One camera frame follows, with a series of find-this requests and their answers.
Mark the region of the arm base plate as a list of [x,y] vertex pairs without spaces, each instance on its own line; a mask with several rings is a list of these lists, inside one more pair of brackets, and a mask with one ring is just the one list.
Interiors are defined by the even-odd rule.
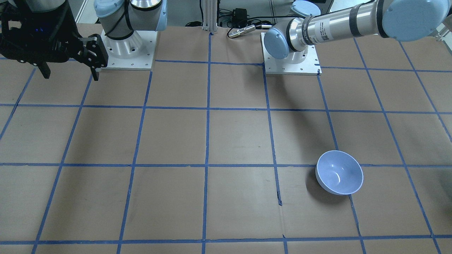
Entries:
[[134,31],[131,37],[124,40],[113,40],[105,36],[101,38],[108,53],[106,70],[152,70],[156,50],[157,31]]
[[299,53],[289,53],[288,57],[284,59],[275,59],[265,48],[264,35],[265,33],[262,32],[261,44],[266,74],[322,74],[315,46],[308,46]]

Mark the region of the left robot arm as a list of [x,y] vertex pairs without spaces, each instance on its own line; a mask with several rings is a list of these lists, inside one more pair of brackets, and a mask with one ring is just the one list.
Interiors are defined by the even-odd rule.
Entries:
[[378,34],[410,42],[428,36],[446,19],[449,0],[371,0],[321,16],[283,20],[263,37],[263,47],[275,59],[308,46]]

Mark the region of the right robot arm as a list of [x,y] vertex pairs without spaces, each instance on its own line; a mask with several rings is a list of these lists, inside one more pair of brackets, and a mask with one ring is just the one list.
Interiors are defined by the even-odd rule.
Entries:
[[69,59],[89,67],[95,81],[108,66],[109,53],[134,57],[144,45],[138,31],[163,31],[165,0],[96,0],[95,13],[105,33],[82,36],[68,0],[4,0],[1,2],[1,54],[37,67],[50,77],[48,63]]

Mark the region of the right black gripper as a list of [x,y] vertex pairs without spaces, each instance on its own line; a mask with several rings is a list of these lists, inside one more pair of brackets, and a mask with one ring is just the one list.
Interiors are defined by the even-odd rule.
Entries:
[[9,0],[1,14],[1,54],[37,67],[44,79],[47,62],[76,58],[90,68],[95,81],[107,67],[108,52],[100,34],[81,37],[67,0]]

